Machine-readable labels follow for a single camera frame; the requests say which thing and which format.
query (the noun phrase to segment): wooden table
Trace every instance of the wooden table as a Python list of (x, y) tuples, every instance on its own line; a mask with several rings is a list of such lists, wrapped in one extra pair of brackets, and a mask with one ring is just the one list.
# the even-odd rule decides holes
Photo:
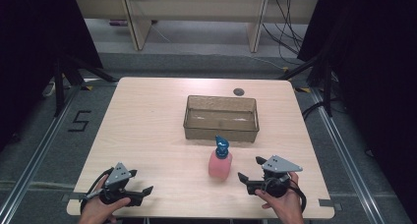
[[(260, 131), (254, 143), (230, 142), (230, 175), (219, 182), (208, 174), (214, 140), (186, 140), (183, 128), (188, 95), (256, 98)], [(249, 196), (237, 176), (261, 180), (263, 170), (255, 157), (283, 157), (303, 167), (299, 185), (307, 197), (306, 219), (332, 218), (332, 207), (315, 151), (287, 81), (124, 78), (114, 92), (92, 145), (75, 193), (85, 193), (106, 169), (122, 162), (137, 169), (126, 189), (154, 186), (141, 206), (125, 207), (115, 214), (136, 217), (276, 218), (257, 196)], [(80, 214), (71, 200), (67, 211)]]

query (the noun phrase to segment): black cable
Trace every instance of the black cable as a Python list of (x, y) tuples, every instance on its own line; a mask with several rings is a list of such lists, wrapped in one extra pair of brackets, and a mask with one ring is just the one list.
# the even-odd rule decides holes
[(291, 187), (291, 185), (288, 185), (287, 186), (287, 185), (285, 185), (283, 183), (282, 184), (287, 189), (290, 189), (290, 190), (294, 191), (301, 198), (301, 212), (304, 212), (304, 209), (306, 209), (306, 206), (307, 206), (307, 198), (306, 198), (306, 195), (304, 195), (304, 193), (301, 191), (300, 187), (298, 187), (298, 184), (297, 183), (295, 183), (292, 180), (289, 180), (289, 181), (292, 182), (296, 186), (296, 188)]
[[(95, 186), (97, 186), (97, 183), (101, 180), (101, 178), (103, 178), (105, 175), (109, 175), (111, 174), (111, 172), (113, 171), (114, 168), (109, 168), (107, 170), (105, 170), (103, 173), (101, 173), (100, 176), (98, 176), (97, 179), (95, 179), (94, 183), (92, 183), (92, 186), (89, 188), (89, 191), (84, 195), (84, 196), (88, 196), (89, 194), (91, 194), (92, 190), (94, 190)], [(85, 198), (80, 200), (81, 204), (80, 204), (80, 213), (83, 212), (84, 207), (87, 204), (87, 200)]]
[(272, 38), (272, 40), (278, 42), (278, 53), (279, 53), (279, 57), (287, 62), (288, 64), (292, 64), (292, 65), (300, 65), (297, 63), (293, 63), (291, 61), (286, 60), (282, 54), (281, 54), (281, 45), (283, 45), (285, 48), (287, 48), (288, 50), (292, 51), (294, 54), (298, 55), (298, 52), (296, 50), (294, 50), (293, 48), (291, 48), (289, 45), (283, 43), (280, 39), (276, 38), (272, 33), (269, 32), (269, 30), (267, 29), (267, 27), (263, 24), (264, 29), (267, 31), (267, 33), (269, 34), (269, 36)]
[(291, 46), (285, 44), (284, 42), (282, 42), (280, 39), (276, 38), (276, 36), (274, 36), (272, 33), (269, 32), (269, 30), (267, 29), (267, 27), (265, 26), (265, 24), (263, 24), (265, 31), (269, 34), (269, 36), (276, 42), (278, 42), (280, 45), (283, 45), (285, 48), (287, 48), (288, 50), (290, 50), (292, 53), (294, 54), (298, 54), (298, 51), (294, 50), (293, 48), (291, 48)]
[[(337, 100), (340, 100), (340, 98), (339, 97), (332, 98), (330, 102), (337, 101)], [(315, 109), (319, 108), (320, 106), (325, 106), (325, 103), (323, 101), (320, 101), (318, 103), (313, 104), (308, 109), (304, 110), (304, 112), (302, 113), (304, 121), (307, 120), (307, 117), (310, 115), (311, 112), (313, 112)]]
[(279, 11), (281, 12), (281, 15), (282, 15), (282, 17), (284, 18), (284, 20), (285, 20), (285, 25), (288, 25), (288, 28), (291, 30), (291, 33), (292, 33), (292, 37), (290, 36), (290, 38), (293, 38), (293, 39), (296, 39), (296, 40), (298, 40), (297, 38), (296, 38), (296, 36), (298, 37), (298, 38), (300, 38), (301, 39), (301, 41), (303, 40), (303, 38), (300, 36), (300, 35), (298, 35), (295, 31), (294, 31), (294, 29), (292, 28), (292, 23), (291, 23), (291, 13), (289, 12), (290, 11), (290, 8), (291, 8), (291, 0), (287, 0), (287, 15), (285, 16), (285, 14), (284, 14), (284, 11), (282, 10), (282, 7), (281, 7), (281, 5), (279, 4), (279, 1), (278, 0), (275, 0), (275, 2), (276, 2), (276, 5), (278, 5), (278, 8), (279, 8)]

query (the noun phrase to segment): small round object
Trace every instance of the small round object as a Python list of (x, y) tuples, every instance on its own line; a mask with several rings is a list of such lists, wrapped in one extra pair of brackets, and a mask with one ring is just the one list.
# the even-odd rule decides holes
[(233, 89), (233, 93), (237, 96), (242, 96), (245, 94), (245, 90), (243, 88), (235, 88)]

